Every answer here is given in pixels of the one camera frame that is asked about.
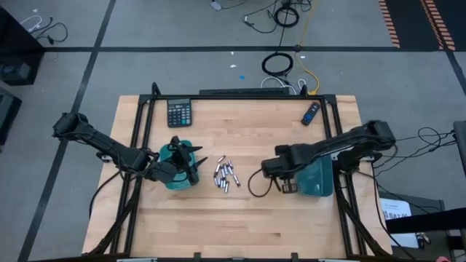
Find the grey post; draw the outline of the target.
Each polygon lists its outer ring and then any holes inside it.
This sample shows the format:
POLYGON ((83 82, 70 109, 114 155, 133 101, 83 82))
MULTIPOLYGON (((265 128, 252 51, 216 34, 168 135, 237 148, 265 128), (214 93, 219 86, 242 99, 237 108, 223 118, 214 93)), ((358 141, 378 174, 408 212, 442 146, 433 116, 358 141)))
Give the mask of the grey post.
POLYGON ((466 121, 455 121, 453 128, 462 167, 466 176, 466 121))

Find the black metal table frame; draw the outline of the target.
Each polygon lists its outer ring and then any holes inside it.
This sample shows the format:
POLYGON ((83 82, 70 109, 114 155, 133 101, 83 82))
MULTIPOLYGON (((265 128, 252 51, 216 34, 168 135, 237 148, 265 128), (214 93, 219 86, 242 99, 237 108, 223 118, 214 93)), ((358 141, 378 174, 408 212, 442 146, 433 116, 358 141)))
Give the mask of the black metal table frame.
POLYGON ((158 151, 177 135, 201 146, 196 157, 207 157, 200 166, 200 182, 185 191, 171 191, 161 183, 144 181, 138 212, 123 225, 132 230, 129 254, 158 261, 254 262, 302 261, 318 258, 355 258, 358 237, 351 223, 341 224, 335 196, 314 198, 281 194, 259 172, 261 161, 272 158, 275 146, 314 143, 360 124, 353 96, 328 96, 328 105, 310 126, 300 118, 311 98, 254 98, 218 96, 192 98, 194 121, 190 127, 167 126, 166 97, 159 96, 145 124, 147 105, 142 97, 119 98, 113 124, 108 128, 120 143, 147 145, 158 151), (233 164, 227 175, 229 191, 219 188, 221 168, 233 164), (216 166, 220 164, 218 174, 216 166))

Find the dark cart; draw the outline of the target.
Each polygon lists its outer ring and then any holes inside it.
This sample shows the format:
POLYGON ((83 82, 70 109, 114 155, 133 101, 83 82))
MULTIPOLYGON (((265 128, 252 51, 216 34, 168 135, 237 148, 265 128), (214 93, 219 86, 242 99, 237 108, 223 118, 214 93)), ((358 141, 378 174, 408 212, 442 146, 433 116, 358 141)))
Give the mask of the dark cart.
POLYGON ((415 258, 435 260, 441 256, 451 262, 466 262, 466 207, 446 209, 444 201, 402 194, 382 192, 380 198, 409 203, 411 216, 396 218, 386 223, 391 234, 415 233, 419 247, 401 247, 397 242, 395 253, 405 248, 415 258))

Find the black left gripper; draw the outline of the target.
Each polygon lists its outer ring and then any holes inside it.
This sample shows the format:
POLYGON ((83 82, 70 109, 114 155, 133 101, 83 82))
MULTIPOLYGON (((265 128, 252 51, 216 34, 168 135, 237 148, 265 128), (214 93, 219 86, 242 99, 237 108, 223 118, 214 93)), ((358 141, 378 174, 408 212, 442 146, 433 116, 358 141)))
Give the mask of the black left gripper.
POLYGON ((185 172, 187 178, 190 178, 192 173, 198 173, 199 166, 208 159, 204 157, 198 162, 194 159, 194 152, 200 149, 202 149, 201 146, 193 146, 190 143, 186 143, 185 140, 180 140, 178 136, 173 136, 171 138, 169 151, 173 153, 170 157, 170 161, 175 167, 174 177, 181 172, 185 172))

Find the black cabinet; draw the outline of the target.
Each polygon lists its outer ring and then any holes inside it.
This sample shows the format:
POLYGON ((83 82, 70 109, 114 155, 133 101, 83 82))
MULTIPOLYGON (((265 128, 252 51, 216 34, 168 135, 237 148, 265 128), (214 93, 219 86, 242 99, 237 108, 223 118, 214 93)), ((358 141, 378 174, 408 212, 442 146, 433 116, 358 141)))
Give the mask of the black cabinet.
POLYGON ((45 48, 0 6, 0 81, 10 86, 35 82, 45 48))

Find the long black bar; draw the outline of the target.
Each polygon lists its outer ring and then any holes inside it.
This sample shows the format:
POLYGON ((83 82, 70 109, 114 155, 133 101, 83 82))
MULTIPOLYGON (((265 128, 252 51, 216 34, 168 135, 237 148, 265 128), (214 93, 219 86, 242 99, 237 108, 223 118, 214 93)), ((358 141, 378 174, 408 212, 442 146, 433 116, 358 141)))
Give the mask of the long black bar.
POLYGON ((279 87, 200 90, 199 95, 290 95, 290 91, 279 87))

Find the black remote control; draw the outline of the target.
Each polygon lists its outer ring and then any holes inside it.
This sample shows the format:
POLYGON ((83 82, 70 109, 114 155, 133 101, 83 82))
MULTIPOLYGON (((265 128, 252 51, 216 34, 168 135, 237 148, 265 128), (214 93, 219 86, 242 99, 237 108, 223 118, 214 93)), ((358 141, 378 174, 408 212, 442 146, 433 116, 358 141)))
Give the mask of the black remote control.
POLYGON ((301 123, 305 126, 308 126, 319 110, 320 104, 316 102, 312 103, 311 106, 307 109, 306 113, 303 115, 301 123))

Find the black desk calculator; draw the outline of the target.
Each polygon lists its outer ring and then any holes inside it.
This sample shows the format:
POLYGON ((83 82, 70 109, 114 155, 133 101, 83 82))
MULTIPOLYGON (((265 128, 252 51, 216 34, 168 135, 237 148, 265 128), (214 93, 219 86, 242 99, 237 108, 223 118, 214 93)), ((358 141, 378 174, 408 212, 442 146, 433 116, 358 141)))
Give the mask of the black desk calculator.
POLYGON ((167 101, 167 125, 169 128, 188 127, 192 124, 192 106, 189 98, 167 101))

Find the black mat with orange stripes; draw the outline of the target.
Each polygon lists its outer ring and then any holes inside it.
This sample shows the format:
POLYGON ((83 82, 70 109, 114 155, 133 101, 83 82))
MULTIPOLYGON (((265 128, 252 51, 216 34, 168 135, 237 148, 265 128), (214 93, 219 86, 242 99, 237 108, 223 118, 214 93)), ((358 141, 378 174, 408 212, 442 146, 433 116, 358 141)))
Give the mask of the black mat with orange stripes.
POLYGON ((466 52, 466 0, 378 0, 398 49, 466 52))

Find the black box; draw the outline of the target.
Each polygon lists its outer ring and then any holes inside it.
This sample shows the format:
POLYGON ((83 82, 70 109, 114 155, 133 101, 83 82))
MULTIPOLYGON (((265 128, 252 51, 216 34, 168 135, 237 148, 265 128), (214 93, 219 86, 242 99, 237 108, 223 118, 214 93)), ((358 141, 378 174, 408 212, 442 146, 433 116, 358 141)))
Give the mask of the black box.
POLYGON ((21 104, 21 99, 0 91, 0 146, 6 143, 7 136, 21 104))

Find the white printed paper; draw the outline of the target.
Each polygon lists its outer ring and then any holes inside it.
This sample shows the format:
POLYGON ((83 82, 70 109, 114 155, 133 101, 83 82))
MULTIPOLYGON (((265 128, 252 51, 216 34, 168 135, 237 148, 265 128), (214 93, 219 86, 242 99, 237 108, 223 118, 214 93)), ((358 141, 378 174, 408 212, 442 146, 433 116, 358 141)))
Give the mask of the white printed paper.
MULTIPOLYGON (((381 198, 380 202, 382 204, 384 219, 386 221, 411 216, 411 208, 408 202, 385 198, 381 198)), ((391 237, 393 238, 391 241, 392 246, 396 246, 397 242, 401 247, 415 249, 419 247, 415 233, 391 234, 391 237)))

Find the teal plastic tray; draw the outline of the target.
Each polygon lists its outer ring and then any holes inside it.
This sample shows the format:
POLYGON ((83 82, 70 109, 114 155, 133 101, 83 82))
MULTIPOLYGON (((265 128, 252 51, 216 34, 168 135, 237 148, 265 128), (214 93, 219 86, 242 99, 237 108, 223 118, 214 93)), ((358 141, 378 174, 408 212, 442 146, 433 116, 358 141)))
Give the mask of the teal plastic tray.
POLYGON ((296 173, 298 193, 311 197, 329 197, 333 193, 333 162, 322 156, 296 173))
MULTIPOLYGON (((163 147, 161 147, 159 153, 160 161, 168 159, 173 154, 171 151, 168 150, 168 144, 165 144, 163 147)), ((174 177, 174 180, 175 182, 167 183, 165 185, 166 188, 174 191, 181 191, 197 185, 199 183, 199 175, 197 172, 195 172, 191 174, 190 178, 187 178, 186 173, 181 172, 174 177)))

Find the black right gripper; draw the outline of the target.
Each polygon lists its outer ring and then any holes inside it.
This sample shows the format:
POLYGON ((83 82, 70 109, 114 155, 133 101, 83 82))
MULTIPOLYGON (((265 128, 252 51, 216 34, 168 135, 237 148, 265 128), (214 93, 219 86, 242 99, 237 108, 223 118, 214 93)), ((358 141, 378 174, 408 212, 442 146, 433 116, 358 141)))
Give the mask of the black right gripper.
MULTIPOLYGON (((290 157, 279 156, 263 160, 261 162, 261 170, 265 178, 273 179, 277 190, 281 192, 278 178, 282 180, 291 179, 296 173, 296 165, 290 157)), ((294 194, 297 192, 297 184, 284 183, 282 191, 284 194, 294 194)))

